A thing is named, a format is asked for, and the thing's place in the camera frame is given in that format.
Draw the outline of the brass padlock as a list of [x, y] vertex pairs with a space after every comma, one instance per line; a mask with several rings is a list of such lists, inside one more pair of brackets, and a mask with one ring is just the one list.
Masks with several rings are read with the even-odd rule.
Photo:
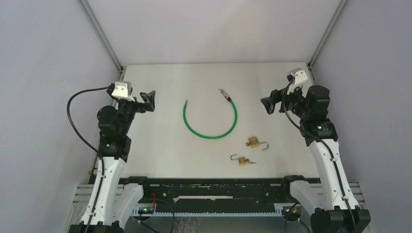
[[239, 157], [237, 154], [232, 154], [230, 156], [231, 161], [237, 161], [239, 163], [239, 166], [246, 166], [248, 165], [248, 159], [245, 157]]
[[268, 142], [259, 141], [256, 136], [249, 137], [248, 141], [245, 143], [245, 145], [247, 147], [250, 147], [250, 148], [256, 148], [256, 147], [259, 147], [261, 145], [265, 145], [265, 148], [261, 149], [262, 151], [265, 151], [269, 148], [269, 143]]

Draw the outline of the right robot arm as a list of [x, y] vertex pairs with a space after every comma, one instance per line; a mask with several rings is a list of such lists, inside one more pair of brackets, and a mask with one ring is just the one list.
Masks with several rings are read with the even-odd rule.
[[367, 209], [362, 209], [347, 180], [339, 152], [336, 129], [327, 117], [330, 91], [320, 85], [309, 87], [304, 96], [300, 87], [289, 86], [273, 90], [261, 103], [273, 114], [280, 103], [280, 113], [293, 113], [300, 122], [295, 126], [305, 139], [318, 169], [323, 195], [315, 193], [301, 178], [287, 178], [281, 197], [287, 202], [297, 200], [310, 215], [314, 233], [361, 233], [371, 221]]

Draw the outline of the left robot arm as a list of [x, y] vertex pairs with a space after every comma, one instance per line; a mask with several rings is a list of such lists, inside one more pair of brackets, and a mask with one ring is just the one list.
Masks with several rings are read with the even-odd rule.
[[117, 107], [107, 105], [97, 112], [98, 171], [86, 210], [79, 223], [70, 226], [70, 233], [122, 233], [135, 204], [151, 198], [151, 188], [136, 183], [126, 185], [118, 200], [115, 195], [131, 147], [128, 131], [137, 113], [154, 111], [155, 94], [141, 92], [143, 102], [116, 98]]

